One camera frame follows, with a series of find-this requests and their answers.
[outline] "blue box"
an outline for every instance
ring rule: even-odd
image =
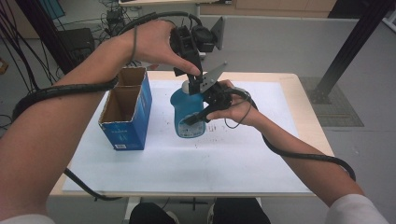
[[[145,148],[151,103],[146,68],[123,68],[99,118],[99,126],[114,149]]]

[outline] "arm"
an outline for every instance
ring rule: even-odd
[[[173,25],[151,21],[103,43],[81,65],[55,85],[104,83],[132,57],[167,63],[190,74],[200,71],[171,50]],[[0,220],[24,214],[46,214],[46,200],[70,162],[104,93],[48,99],[29,107],[0,140]]]
[[[248,112],[249,103],[242,102],[240,97],[233,97],[233,105],[227,110],[216,111],[207,116],[208,119],[227,118],[239,121]],[[319,150],[309,146],[307,143],[299,140],[289,134],[255,108],[250,108],[247,116],[242,122],[252,126],[261,132],[268,141],[275,147],[295,153],[319,154]],[[363,194],[358,184],[353,181],[349,175],[338,165],[324,161],[299,160],[283,158],[288,166],[297,176],[328,206],[342,196],[348,194]]]

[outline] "blue bottle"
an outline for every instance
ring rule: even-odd
[[[202,94],[188,94],[188,81],[187,85],[186,82],[183,83],[183,87],[172,94],[171,104],[175,108],[175,131],[179,137],[194,138],[204,134],[204,121],[199,121],[192,125],[188,125],[183,121],[204,109]]]

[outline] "hand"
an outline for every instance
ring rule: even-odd
[[[220,82],[221,85],[233,88],[230,80]],[[226,110],[218,110],[206,116],[207,119],[232,119],[241,124],[254,126],[255,120],[260,116],[260,112],[256,110],[246,99],[233,94],[233,104]]]
[[[169,39],[174,28],[174,24],[169,21],[149,21],[139,25],[134,59],[146,63],[169,64],[188,74],[200,75],[201,72],[193,63],[180,58],[172,51]],[[124,37],[124,41],[133,41],[134,29],[121,37]]]

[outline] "black pole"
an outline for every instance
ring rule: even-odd
[[[308,93],[311,103],[329,103],[328,96],[335,83],[337,83],[341,75],[347,70],[347,67],[361,50],[361,47],[363,47],[375,28],[389,12],[393,3],[394,0],[372,1],[353,28],[343,47],[341,47],[335,56],[319,84],[314,90]]]
[[[77,65],[72,61],[52,19],[41,6],[40,1],[16,0],[16,2],[64,74],[73,70]]]

